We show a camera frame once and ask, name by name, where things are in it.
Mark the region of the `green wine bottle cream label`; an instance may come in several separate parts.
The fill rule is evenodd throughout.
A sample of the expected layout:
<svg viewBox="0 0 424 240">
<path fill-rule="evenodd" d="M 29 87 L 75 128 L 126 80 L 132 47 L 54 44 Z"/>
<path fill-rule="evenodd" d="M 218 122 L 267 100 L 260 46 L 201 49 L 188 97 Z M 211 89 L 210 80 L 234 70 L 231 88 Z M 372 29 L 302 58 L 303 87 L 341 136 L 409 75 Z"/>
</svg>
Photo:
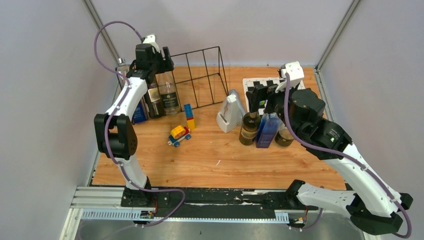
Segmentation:
<svg viewBox="0 0 424 240">
<path fill-rule="evenodd" d="M 239 141 L 245 146 L 254 143 L 261 123 L 261 117 L 258 112 L 247 112 L 243 118 L 239 133 Z"/>
</svg>

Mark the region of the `clear bottle dark label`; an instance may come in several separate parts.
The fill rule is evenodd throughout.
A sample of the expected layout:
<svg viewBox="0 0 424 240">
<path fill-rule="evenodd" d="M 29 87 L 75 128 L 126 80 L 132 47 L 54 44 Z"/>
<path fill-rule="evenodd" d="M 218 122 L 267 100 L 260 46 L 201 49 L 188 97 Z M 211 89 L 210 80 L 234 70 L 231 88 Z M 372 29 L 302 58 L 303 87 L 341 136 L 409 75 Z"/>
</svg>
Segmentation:
<svg viewBox="0 0 424 240">
<path fill-rule="evenodd" d="M 293 143 L 294 137 L 290 134 L 284 123 L 278 128 L 274 141 L 277 146 L 282 148 L 289 147 Z"/>
</svg>

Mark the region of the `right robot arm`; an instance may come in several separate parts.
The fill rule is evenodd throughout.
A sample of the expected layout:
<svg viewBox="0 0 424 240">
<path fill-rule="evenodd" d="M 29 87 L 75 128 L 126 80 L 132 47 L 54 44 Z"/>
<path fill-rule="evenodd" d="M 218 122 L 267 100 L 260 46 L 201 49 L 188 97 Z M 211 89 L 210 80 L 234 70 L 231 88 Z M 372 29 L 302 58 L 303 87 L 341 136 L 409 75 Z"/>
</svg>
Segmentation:
<svg viewBox="0 0 424 240">
<path fill-rule="evenodd" d="M 408 193 L 390 188 L 361 156 L 352 138 L 337 123 L 323 116 L 325 102 L 311 89 L 257 84 L 246 93 L 248 107 L 275 113 L 290 134 L 309 153 L 332 166 L 348 183 L 350 190 L 329 190 L 294 180 L 286 190 L 285 201 L 292 209 L 315 206 L 347 217 L 357 228 L 370 235 L 399 236 L 406 224 L 407 239 L 412 222 L 407 210 L 413 203 Z"/>
</svg>

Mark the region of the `clear champagne bottle black label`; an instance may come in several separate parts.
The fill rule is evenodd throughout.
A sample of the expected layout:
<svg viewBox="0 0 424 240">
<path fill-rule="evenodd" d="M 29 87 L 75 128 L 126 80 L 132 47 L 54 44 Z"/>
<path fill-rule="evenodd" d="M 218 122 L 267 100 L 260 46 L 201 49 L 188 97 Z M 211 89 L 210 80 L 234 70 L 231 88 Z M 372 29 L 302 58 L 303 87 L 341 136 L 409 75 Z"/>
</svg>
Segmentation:
<svg viewBox="0 0 424 240">
<path fill-rule="evenodd" d="M 156 74 L 159 94 L 166 115 L 176 115 L 181 112 L 177 87 L 171 72 Z"/>
</svg>

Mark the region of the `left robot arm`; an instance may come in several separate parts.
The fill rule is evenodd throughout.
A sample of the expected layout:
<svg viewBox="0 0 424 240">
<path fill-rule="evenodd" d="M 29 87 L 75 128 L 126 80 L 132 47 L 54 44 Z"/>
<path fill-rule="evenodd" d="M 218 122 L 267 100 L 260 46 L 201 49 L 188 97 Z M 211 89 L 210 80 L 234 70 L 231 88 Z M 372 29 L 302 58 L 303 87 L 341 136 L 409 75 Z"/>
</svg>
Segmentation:
<svg viewBox="0 0 424 240">
<path fill-rule="evenodd" d="M 132 119 L 156 74 L 174 69 L 167 46 L 157 50 L 151 43 L 141 43 L 136 45 L 135 55 L 127 74 L 121 75 L 125 84 L 116 101 L 94 117 L 98 150 L 117 165 L 125 179 L 123 207 L 146 207 L 153 201 L 154 190 L 136 156 L 138 138 Z"/>
</svg>

